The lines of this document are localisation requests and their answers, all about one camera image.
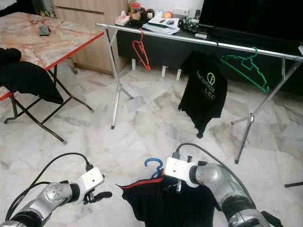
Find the black cable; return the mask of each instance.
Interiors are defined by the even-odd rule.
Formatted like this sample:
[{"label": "black cable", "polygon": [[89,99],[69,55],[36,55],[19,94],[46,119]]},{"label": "black cable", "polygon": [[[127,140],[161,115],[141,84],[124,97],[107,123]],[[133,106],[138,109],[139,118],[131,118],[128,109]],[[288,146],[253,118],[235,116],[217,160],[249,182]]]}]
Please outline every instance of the black cable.
[{"label": "black cable", "polygon": [[8,212],[6,213],[6,216],[5,216],[5,220],[8,221],[11,217],[11,215],[13,214],[13,212],[15,211],[15,209],[17,208],[17,206],[22,202],[22,200],[24,199],[24,197],[27,195],[27,193],[34,187],[38,186],[38,185],[41,185],[41,184],[45,184],[45,183],[49,183],[49,182],[40,182],[40,183],[36,183],[39,178],[42,176],[42,174],[46,171],[46,169],[57,159],[63,157],[63,156],[67,156],[67,155],[79,155],[81,156],[84,160],[85,160],[85,163],[86,163],[86,170],[89,171],[93,168],[92,164],[89,163],[89,161],[87,160],[87,158],[81,154],[81,153],[75,153],[75,152],[72,152],[72,153],[65,153],[65,154],[62,154],[62,155],[59,155],[57,157],[55,157],[53,160],[51,160],[45,167],[44,169],[40,172],[40,174],[36,177],[36,179],[31,183],[31,185],[25,189],[11,204],[11,206],[9,207],[8,209]]},{"label": "black cable", "polygon": [[245,185],[242,183],[242,181],[237,177],[237,175],[230,169],[227,167],[227,165],[225,165],[223,162],[221,162],[219,159],[217,159],[215,156],[213,156],[211,153],[209,153],[207,150],[205,150],[204,148],[200,147],[199,145],[196,145],[194,143],[181,143],[176,151],[173,153],[172,157],[180,159],[180,148],[184,145],[189,145],[189,146],[194,146],[200,150],[202,150],[203,152],[205,152],[208,156],[210,156],[212,159],[214,159],[216,162],[218,162],[220,165],[222,165],[232,176],[233,178],[235,178],[235,180],[238,182],[238,184],[243,188],[243,190],[245,191],[245,193],[247,194],[247,196],[249,197],[249,199],[251,200],[251,202],[253,203],[254,206],[255,203],[252,200],[247,188],[245,187]]},{"label": "black cable", "polygon": [[17,206],[21,203],[21,201],[24,199],[24,197],[26,196],[26,194],[32,189],[35,188],[41,184],[49,184],[50,182],[39,182],[36,183],[30,187],[28,187],[27,189],[25,189],[11,204],[11,206],[9,207],[9,210],[6,214],[5,220],[8,221],[12,215],[12,213],[15,211],[15,209],[17,208]]}]

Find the clothes hanger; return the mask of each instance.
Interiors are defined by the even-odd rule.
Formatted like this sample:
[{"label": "clothes hanger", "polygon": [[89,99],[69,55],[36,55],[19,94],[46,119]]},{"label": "clothes hanger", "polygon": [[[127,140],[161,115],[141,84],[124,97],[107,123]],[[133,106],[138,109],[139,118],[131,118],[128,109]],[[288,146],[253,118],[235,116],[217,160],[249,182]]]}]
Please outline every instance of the clothes hanger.
[{"label": "clothes hanger", "polygon": [[163,166],[163,162],[160,159],[151,157],[151,158],[145,160],[144,165],[147,166],[147,163],[152,162],[152,161],[159,162],[160,165],[157,167],[157,171],[151,177],[155,178],[156,176],[161,176],[161,174],[162,174],[161,168]]},{"label": "clothes hanger", "polygon": [[[267,86],[267,81],[265,79],[265,77],[263,76],[263,74],[259,71],[259,68],[253,63],[253,58],[255,58],[258,54],[258,50],[256,47],[252,47],[253,49],[256,50],[255,54],[247,57],[247,58],[243,58],[241,56],[235,56],[235,55],[226,55],[226,56],[221,56],[221,61],[224,62],[225,64],[227,64],[229,67],[231,67],[232,69],[236,70],[238,73],[240,73],[242,76],[244,76],[246,79],[248,79],[251,83],[253,83],[255,86],[257,86],[258,88],[260,88],[262,91],[264,92],[268,92],[269,91],[269,87]],[[243,66],[244,68],[246,68],[249,71],[252,70],[256,70],[256,72],[261,76],[264,84],[263,85],[259,85],[257,82],[253,81],[251,78],[249,78],[248,76],[246,76],[240,69],[237,69],[235,66],[231,65],[231,63],[228,62],[228,59],[239,59],[241,60],[241,66]]]},{"label": "clothes hanger", "polygon": [[[144,45],[143,45],[143,42],[142,42],[143,37],[144,37],[143,30],[140,28],[140,31],[141,31],[141,40],[140,41],[133,40],[132,41],[132,46],[133,46],[134,51],[137,53],[140,61],[145,66],[146,70],[147,71],[151,71],[150,63],[148,61],[148,57],[147,57],[147,54],[146,54],[146,51],[144,49]],[[142,59],[142,57],[139,54],[139,52],[141,52],[141,54],[145,57],[145,61]]]}]

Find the wooden cabinet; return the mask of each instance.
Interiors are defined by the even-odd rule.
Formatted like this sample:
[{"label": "wooden cabinet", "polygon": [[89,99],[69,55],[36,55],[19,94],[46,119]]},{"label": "wooden cabinet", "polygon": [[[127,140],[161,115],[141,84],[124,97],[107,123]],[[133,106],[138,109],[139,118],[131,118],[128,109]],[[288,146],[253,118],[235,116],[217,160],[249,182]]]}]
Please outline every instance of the wooden cabinet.
[{"label": "wooden cabinet", "polygon": [[[57,17],[74,23],[94,26],[96,22],[114,24],[122,10],[127,12],[127,0],[53,0]],[[125,66],[125,58],[118,56],[117,43],[113,51],[118,72]],[[95,40],[72,56],[79,68],[112,73],[106,35]]]}]

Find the clothes rack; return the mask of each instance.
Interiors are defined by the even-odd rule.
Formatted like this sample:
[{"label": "clothes rack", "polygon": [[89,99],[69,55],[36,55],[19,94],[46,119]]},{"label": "clothes rack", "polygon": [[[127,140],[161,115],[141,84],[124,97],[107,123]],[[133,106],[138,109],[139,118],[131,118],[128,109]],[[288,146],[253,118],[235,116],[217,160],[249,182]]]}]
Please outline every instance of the clothes rack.
[{"label": "clothes rack", "polygon": [[[119,103],[119,98],[120,98],[120,93],[123,91],[127,96],[130,98],[133,98],[124,88],[123,85],[120,83],[117,71],[116,71],[116,64],[115,64],[115,59],[112,51],[112,44],[116,39],[117,32],[120,31],[125,31],[125,32],[131,32],[131,33],[138,33],[140,34],[141,31],[138,29],[133,29],[133,28],[128,28],[128,27],[122,27],[122,26],[113,26],[113,25],[107,25],[107,24],[100,24],[96,23],[96,26],[99,26],[104,29],[104,31],[107,34],[107,43],[108,43],[108,51],[109,51],[109,56],[113,68],[113,75],[116,78],[117,81],[117,95],[116,95],[116,104],[115,104],[115,109],[114,109],[114,114],[113,114],[113,121],[112,121],[112,129],[115,128],[116,124],[116,115],[117,115],[117,110],[118,110],[118,103]],[[113,29],[115,32],[110,39],[108,29]],[[171,40],[177,40],[177,41],[183,41],[183,42],[189,42],[189,43],[196,43],[196,44],[201,44],[201,45],[210,45],[210,46],[216,46],[219,48],[225,48],[225,49],[232,49],[232,50],[237,50],[237,51],[243,51],[243,52],[253,52],[255,53],[255,49],[250,48],[250,47],[245,47],[245,46],[239,46],[239,45],[232,45],[232,44],[225,44],[225,43],[218,43],[218,42],[213,42],[213,41],[208,41],[208,40],[201,40],[201,39],[195,39],[195,38],[187,38],[187,37],[181,37],[181,36],[175,36],[175,35],[165,35],[165,34],[160,34],[160,33],[154,33],[154,32],[149,32],[149,31],[143,31],[144,35],[150,35],[150,36],[155,36],[159,38],[165,38],[165,39],[171,39]],[[267,98],[264,99],[264,101],[257,107],[257,109],[253,112],[250,113],[248,116],[243,117],[241,119],[238,119],[232,124],[237,124],[243,121],[247,121],[247,126],[243,134],[242,142],[241,142],[241,147],[240,150],[235,158],[235,163],[239,163],[239,159],[241,157],[246,139],[248,137],[251,125],[255,121],[255,117],[258,115],[258,113],[263,109],[263,107],[266,105],[266,103],[279,91],[279,89],[283,86],[283,84],[286,83],[286,81],[292,76],[292,74],[298,69],[298,67],[301,65],[303,62],[303,57],[302,56],[296,56],[296,55],[291,55],[291,54],[285,54],[285,53],[279,53],[279,52],[272,52],[272,51],[267,51],[267,50],[260,50],[258,49],[258,54],[262,55],[267,55],[267,56],[272,56],[272,57],[277,57],[281,58],[281,65],[282,65],[282,79],[278,83],[278,85],[270,92],[270,94],[267,96]],[[285,60],[292,60],[294,63],[288,70],[288,72],[285,71]]]}]

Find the green hanger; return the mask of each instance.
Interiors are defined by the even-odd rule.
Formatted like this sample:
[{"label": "green hanger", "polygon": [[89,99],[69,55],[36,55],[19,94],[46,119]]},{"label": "green hanger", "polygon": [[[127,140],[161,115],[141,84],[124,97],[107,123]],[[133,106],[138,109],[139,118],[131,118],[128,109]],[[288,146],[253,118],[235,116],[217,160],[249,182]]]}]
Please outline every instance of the green hanger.
[{"label": "green hanger", "polygon": [[[242,76],[244,76],[246,79],[248,79],[251,83],[253,83],[254,85],[256,85],[258,88],[260,88],[262,91],[264,92],[268,92],[269,91],[269,87],[267,86],[267,81],[265,79],[265,77],[263,76],[263,74],[259,71],[259,68],[252,62],[252,59],[254,57],[257,56],[258,54],[258,50],[256,47],[252,47],[253,49],[256,50],[256,53],[250,57],[247,58],[243,58],[240,56],[235,56],[235,55],[226,55],[226,56],[221,56],[221,61],[224,62],[225,64],[227,64],[229,67],[231,67],[232,69],[236,70],[238,73],[240,73]],[[253,69],[257,70],[257,73],[262,77],[264,84],[261,86],[259,84],[257,84],[255,81],[253,81],[251,78],[249,78],[248,76],[246,76],[243,72],[241,72],[239,69],[235,68],[234,66],[232,66],[230,63],[227,62],[228,58],[233,58],[233,59],[240,59],[241,60],[241,66],[245,67],[246,69],[248,69],[249,71],[252,71]],[[251,66],[247,66],[245,65],[245,62],[249,61]]]}]

